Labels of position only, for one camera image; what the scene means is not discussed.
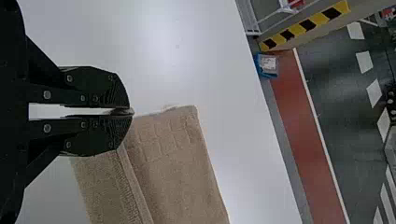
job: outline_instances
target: beige towel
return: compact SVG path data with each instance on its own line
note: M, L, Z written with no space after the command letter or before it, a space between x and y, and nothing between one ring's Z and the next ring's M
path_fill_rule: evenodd
M93 224L229 223L194 106L136 118L124 145L72 159Z

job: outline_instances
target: white floor marking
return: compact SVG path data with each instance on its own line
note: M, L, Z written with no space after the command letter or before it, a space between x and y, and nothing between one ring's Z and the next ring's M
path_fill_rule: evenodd
M304 71L303 71L303 67L301 66L300 57L298 56L297 49L293 49L293 52L294 52L294 57L296 58L296 61L297 61L298 68L300 70L301 80L304 83L304 88L305 88L305 91L306 91L306 95L308 97L309 104L311 105L312 113L314 114L314 120L315 120L315 123L317 124L318 132L319 132L319 136L320 136L320 141L321 141L321 143L323 145L324 153L326 155L326 160L327 160L327 163L329 164L330 172L332 173L332 181L334 182L335 189L337 191L338 200L340 201L341 207L343 209L344 217L346 219L346 224L349 224L350 223L349 216L347 215L346 206L344 205L343 196L341 195L341 190L340 190L340 187L338 186L337 177L335 176L334 169L332 168L332 161L330 160L329 151L327 150L326 143L325 143L324 137L323 137L323 133L322 133L322 131L320 129L319 120L318 120L318 114L317 114L317 111L315 109L314 102L312 101L311 92L309 91L308 85L306 84L305 74L304 74Z
M358 59L359 68L361 69L362 74L368 72L374 67L369 51L356 53L356 58Z
M379 86L378 79L376 79L372 84L370 84L370 86L367 87L366 90L369 95L372 108L374 108L374 106L382 96L382 91L381 91L381 87Z
M387 213L389 223L396 224L395 215L393 214L392 205L390 205L390 199L387 193L387 189L385 188L385 184L382 185L381 200L382 204L384 204L385 212Z
M364 33L361 29L361 23L354 21L347 26L347 31L351 39L364 39Z
M382 141L385 142L390 126L389 113L386 108L384 109L384 112L382 112L381 117L379 117L376 125L378 126L379 133L381 134Z
M393 180L393 176L390 173L389 166L387 167L387 180L389 183L390 192L392 194L393 201L396 202L396 186L395 186L395 182Z
M384 222L382 221L382 217L381 217L381 213L379 212L379 209L376 208L375 211L375 216L374 216L374 224L384 224Z

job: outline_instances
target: warning tape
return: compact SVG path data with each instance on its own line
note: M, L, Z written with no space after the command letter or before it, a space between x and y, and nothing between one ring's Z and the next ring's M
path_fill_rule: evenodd
M300 21L299 23L292 25L279 34L273 35L270 38L260 42L260 49L262 51L273 49L276 46L282 45L299 35L304 35L306 32L324 25L329 21L341 17L349 12L350 9L347 4L347 0L341 1L304 21Z

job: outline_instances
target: red stripe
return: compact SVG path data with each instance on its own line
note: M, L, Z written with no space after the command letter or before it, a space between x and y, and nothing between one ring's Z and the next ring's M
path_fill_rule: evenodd
M332 173L292 50L279 56L279 77L271 81L315 223L345 223Z

